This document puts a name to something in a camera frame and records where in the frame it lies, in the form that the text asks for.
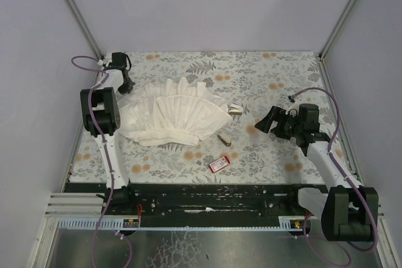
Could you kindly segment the brown small stapler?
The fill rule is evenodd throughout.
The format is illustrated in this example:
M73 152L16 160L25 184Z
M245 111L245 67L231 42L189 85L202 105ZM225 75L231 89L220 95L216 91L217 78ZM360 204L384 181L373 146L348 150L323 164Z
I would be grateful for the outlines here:
M230 146L231 146L231 144L232 144L232 138L231 138L228 134L221 132L221 133L219 133L219 134L217 135L217 137L219 138L219 140L220 140L225 146L227 146L227 147L230 147Z

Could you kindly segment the red white staples box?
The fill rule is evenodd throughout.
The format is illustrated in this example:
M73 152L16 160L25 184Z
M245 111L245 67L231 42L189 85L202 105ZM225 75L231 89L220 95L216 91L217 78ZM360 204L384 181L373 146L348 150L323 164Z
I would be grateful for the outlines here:
M212 173L216 173L230 165L230 160L227 156L223 156L209 164Z

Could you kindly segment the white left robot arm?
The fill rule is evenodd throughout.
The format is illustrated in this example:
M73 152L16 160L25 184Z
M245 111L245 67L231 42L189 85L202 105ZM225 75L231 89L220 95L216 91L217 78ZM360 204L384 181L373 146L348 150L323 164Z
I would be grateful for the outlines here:
M121 125L121 115L117 105L116 93L128 94L134 82L129 77L132 67L129 56L114 52L111 61L98 61L103 67L99 70L99 81L91 88L80 91L83 125L98 145L106 172L107 204L130 202L130 180L124 167L117 130Z

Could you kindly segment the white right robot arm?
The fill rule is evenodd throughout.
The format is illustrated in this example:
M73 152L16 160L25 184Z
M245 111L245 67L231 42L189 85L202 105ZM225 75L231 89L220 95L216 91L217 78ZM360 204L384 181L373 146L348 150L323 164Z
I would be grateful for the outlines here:
M290 110L273 106L255 124L280 139L295 139L305 157L317 168L328 189L302 188L298 203L320 221L325 238L339 242L375 242L378 239L378 194L365 187L337 161L329 136L320 131L319 108L301 104Z

